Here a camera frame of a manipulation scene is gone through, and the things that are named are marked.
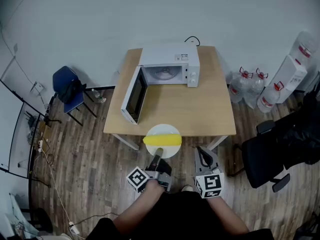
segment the microwave door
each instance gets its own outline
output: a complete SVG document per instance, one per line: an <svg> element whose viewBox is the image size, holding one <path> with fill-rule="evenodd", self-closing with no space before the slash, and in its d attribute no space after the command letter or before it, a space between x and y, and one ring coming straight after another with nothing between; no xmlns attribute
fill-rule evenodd
<svg viewBox="0 0 320 240"><path fill-rule="evenodd" d="M143 69L138 66L132 76L121 106L123 116L132 124L138 124L147 88L146 76Z"/></svg>

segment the yellow object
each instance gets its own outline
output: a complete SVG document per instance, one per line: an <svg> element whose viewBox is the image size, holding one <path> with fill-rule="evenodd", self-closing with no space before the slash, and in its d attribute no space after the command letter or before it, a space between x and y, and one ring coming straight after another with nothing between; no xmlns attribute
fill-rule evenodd
<svg viewBox="0 0 320 240"><path fill-rule="evenodd" d="M143 142L150 146L179 146L182 143L179 134L150 135L143 138Z"/></svg>

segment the white plate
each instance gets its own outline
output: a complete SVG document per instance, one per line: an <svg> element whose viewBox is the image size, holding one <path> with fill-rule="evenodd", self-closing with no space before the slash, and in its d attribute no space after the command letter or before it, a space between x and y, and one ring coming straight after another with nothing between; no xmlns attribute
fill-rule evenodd
<svg viewBox="0 0 320 240"><path fill-rule="evenodd" d="M180 132L177 130L177 128L173 127L170 124L158 124L154 127L152 127L148 133L147 136L150 135L162 135L162 134L179 134ZM149 151L151 155L155 155L156 150L158 148L163 148L163 154L162 158L170 158L174 156L180 149L181 144L179 146L151 146L151 145L145 145L146 149Z"/></svg>

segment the microwave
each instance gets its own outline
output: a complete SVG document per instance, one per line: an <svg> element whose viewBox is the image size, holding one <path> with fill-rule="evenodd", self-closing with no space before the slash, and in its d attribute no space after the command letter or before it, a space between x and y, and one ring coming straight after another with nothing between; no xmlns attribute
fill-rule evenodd
<svg viewBox="0 0 320 240"><path fill-rule="evenodd" d="M149 85L197 87L199 75L196 44L183 42L144 47L122 102L122 115L137 125Z"/></svg>

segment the shoe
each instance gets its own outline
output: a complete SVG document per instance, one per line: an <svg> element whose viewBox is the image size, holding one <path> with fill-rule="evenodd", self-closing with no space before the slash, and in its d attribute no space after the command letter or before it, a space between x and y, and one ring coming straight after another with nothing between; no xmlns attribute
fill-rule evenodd
<svg viewBox="0 0 320 240"><path fill-rule="evenodd" d="M190 191L190 192L193 192L194 191L194 188L192 187L192 186L190 186L190 185L185 185L184 187L183 187L183 189L181 190L181 192L182 191Z"/></svg>

